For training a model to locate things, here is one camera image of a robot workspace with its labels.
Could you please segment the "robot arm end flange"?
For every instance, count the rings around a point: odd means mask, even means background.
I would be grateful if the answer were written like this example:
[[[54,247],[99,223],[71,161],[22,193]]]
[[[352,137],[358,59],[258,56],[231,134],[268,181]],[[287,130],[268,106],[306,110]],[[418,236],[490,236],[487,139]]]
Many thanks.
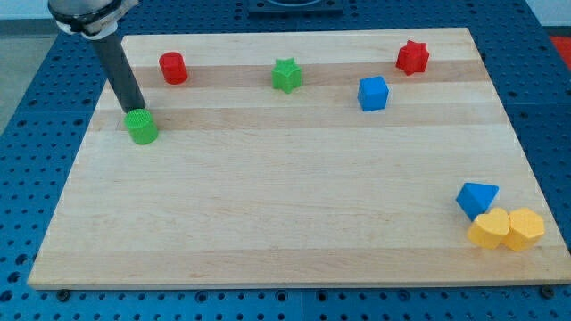
[[[114,33],[118,21],[138,4],[138,0],[49,0],[47,8],[64,33],[99,40]]]

